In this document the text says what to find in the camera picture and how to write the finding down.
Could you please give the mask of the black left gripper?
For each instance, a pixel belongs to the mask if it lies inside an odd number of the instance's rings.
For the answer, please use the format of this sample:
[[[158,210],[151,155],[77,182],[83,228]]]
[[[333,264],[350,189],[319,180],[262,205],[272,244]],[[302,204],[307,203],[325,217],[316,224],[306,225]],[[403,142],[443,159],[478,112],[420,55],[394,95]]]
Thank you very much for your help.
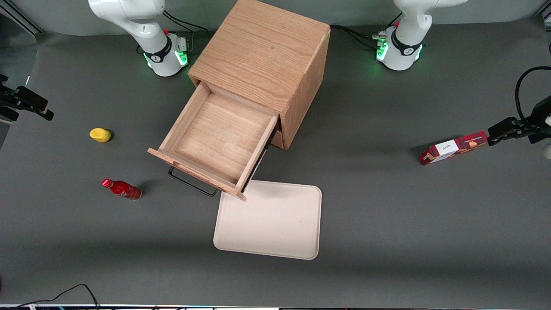
[[[537,103],[530,116],[529,125],[533,134],[529,136],[531,144],[539,143],[551,137],[551,126],[547,123],[551,115],[551,96]],[[488,128],[487,143],[494,146],[504,140],[519,139],[529,135],[529,128],[515,117],[508,117]]]

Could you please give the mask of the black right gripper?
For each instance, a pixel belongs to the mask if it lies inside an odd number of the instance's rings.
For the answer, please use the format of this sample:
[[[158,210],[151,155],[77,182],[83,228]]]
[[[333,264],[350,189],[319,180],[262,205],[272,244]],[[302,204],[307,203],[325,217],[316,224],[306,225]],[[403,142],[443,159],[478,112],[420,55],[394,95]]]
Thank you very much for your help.
[[[0,115],[2,118],[10,122],[14,122],[19,118],[19,113],[13,108],[15,107],[15,90],[4,86],[4,82],[8,81],[8,77],[0,75]],[[48,109],[48,100],[36,94],[32,90],[24,86],[19,86],[16,89],[16,108],[35,113],[47,121],[51,121],[54,113]]]

